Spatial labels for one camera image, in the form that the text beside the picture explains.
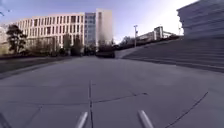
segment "building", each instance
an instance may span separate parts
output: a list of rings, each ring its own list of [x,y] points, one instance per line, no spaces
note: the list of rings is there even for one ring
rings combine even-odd
[[[0,25],[0,43],[4,43],[7,41],[7,35],[6,35],[7,28],[8,26],[5,24]]]
[[[142,41],[152,41],[152,40],[160,40],[164,38],[169,38],[171,35],[176,35],[176,34],[166,32],[163,30],[162,26],[159,26],[155,28],[154,31],[141,35],[138,38]]]
[[[177,11],[185,37],[224,37],[223,0],[200,0]]]
[[[97,9],[95,13],[69,13],[35,16],[10,24],[16,24],[28,39],[55,38],[63,47],[63,36],[69,34],[72,44],[79,36],[83,45],[98,46],[99,41],[110,43],[113,39],[112,12]]]

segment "pavement joint line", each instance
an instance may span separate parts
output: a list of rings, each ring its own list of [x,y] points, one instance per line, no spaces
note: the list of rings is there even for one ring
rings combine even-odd
[[[91,127],[94,128],[93,123],[93,101],[92,101],[92,81],[89,81],[89,107],[90,107],[90,120],[91,120]]]
[[[141,93],[141,94],[135,94],[135,95],[130,95],[130,96],[118,97],[118,98],[109,99],[109,100],[99,100],[99,101],[94,101],[93,104],[117,101],[117,100],[122,100],[122,99],[126,99],[126,98],[137,97],[137,96],[143,96],[143,95],[148,95],[148,94]]]
[[[0,88],[67,88],[67,87],[83,87],[83,85],[76,85],[76,86],[72,86],[72,85],[63,85],[63,86],[27,86],[27,85],[0,85]]]
[[[41,111],[42,106],[38,106],[38,109],[36,112],[34,112],[34,114],[31,116],[31,118],[24,124],[23,127],[21,128],[27,128],[28,125],[34,120],[34,118],[38,115],[38,113]]]
[[[209,92],[206,92],[190,109],[188,109],[185,113],[183,113],[179,118],[177,118],[173,123],[169,124],[165,128],[169,128],[183,119],[187,114],[189,114],[194,108],[196,108],[208,95]]]

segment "street lamp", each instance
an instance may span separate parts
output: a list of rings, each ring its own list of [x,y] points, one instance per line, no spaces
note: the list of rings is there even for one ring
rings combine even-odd
[[[137,45],[137,34],[138,34],[137,27],[138,27],[138,25],[135,25],[134,27],[135,27],[135,47],[136,47],[136,45]]]

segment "ground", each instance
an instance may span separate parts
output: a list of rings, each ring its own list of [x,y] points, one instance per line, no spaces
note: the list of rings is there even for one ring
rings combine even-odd
[[[224,74],[84,57],[0,80],[0,124],[12,128],[222,128]]]
[[[34,65],[46,64],[55,61],[66,60],[71,57],[36,57],[12,60],[0,60],[0,73],[22,69]]]

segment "blue sky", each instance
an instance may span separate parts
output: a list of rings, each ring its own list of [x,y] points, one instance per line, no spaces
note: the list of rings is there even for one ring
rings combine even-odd
[[[120,41],[124,36],[134,36],[134,25],[139,35],[162,25],[165,31],[178,34],[179,18],[176,10],[196,0],[0,0],[9,8],[0,23],[32,16],[54,13],[95,12],[96,8],[113,11],[114,38]]]

